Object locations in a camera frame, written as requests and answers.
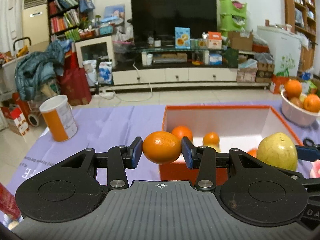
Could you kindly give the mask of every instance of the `black tv screen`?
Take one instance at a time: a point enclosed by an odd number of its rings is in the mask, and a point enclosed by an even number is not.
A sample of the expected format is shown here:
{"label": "black tv screen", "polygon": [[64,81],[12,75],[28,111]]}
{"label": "black tv screen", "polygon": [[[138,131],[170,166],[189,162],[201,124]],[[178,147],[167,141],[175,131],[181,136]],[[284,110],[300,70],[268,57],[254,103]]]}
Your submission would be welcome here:
{"label": "black tv screen", "polygon": [[217,31],[217,0],[131,0],[135,41],[154,33],[172,39],[175,27],[190,28],[191,38]]}

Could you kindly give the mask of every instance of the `table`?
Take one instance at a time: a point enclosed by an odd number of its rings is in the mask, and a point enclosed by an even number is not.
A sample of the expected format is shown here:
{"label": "table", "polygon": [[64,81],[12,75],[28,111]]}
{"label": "table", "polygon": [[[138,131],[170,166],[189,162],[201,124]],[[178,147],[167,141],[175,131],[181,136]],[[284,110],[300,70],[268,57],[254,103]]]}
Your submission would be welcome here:
{"label": "table", "polygon": [[[281,101],[251,101],[223,103],[223,105],[271,105],[281,113]],[[130,145],[136,136],[145,139],[150,133],[161,130],[165,106],[125,106],[109,108],[82,108],[73,110],[78,125],[75,136],[65,142],[56,142],[50,132],[41,136],[27,153],[19,168],[6,186],[15,194],[18,186],[35,174],[85,149],[94,148],[97,153],[107,152],[117,145]],[[320,143],[320,124],[301,128],[289,122],[300,139],[311,138]],[[320,177],[320,161],[299,161],[298,172],[305,178]],[[133,180],[160,180],[159,167],[141,156],[135,170],[126,170],[129,185]],[[107,169],[99,168],[97,181],[107,183]]]}

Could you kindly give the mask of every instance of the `tiled floor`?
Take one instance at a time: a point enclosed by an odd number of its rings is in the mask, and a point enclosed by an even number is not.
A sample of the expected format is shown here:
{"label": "tiled floor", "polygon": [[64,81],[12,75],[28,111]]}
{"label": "tiled floor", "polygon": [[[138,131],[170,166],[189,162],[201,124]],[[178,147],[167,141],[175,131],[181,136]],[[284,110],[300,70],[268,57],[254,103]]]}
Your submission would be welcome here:
{"label": "tiled floor", "polygon": [[[150,97],[149,92],[145,93],[124,93],[118,94],[122,100],[145,100]],[[166,91],[153,92],[152,97],[141,102],[120,101],[118,98],[107,100],[95,96],[89,105],[81,107],[112,107],[130,105],[181,105],[194,103],[219,103],[235,101],[255,100],[280,100],[280,95],[273,95],[270,91],[258,90],[189,90],[189,91]],[[45,123],[40,127],[32,128],[26,136],[21,137],[9,129],[0,132],[0,182],[6,185],[28,150],[45,129]]]}

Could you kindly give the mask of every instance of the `white bowl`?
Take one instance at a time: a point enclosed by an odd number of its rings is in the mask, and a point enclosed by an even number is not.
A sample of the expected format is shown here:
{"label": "white bowl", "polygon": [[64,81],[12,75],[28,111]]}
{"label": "white bowl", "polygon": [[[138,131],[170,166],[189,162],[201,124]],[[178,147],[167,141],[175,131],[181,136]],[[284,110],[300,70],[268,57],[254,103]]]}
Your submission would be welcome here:
{"label": "white bowl", "polygon": [[288,120],[290,120],[291,122],[299,126],[306,127],[306,126],[312,125],[313,122],[316,121],[318,117],[320,117],[320,112],[312,113],[300,107],[297,107],[284,96],[284,93],[285,93],[285,90],[282,89],[281,90],[281,96],[282,96],[281,110],[283,115]]}

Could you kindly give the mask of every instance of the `air conditioner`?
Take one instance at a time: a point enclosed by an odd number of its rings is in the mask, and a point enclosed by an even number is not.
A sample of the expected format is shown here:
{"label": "air conditioner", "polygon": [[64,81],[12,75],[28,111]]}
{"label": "air conditioner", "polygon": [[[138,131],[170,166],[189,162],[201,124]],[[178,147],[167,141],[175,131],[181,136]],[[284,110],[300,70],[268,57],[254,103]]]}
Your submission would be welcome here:
{"label": "air conditioner", "polygon": [[32,45],[44,43],[46,47],[49,44],[47,0],[23,0],[22,31]]}

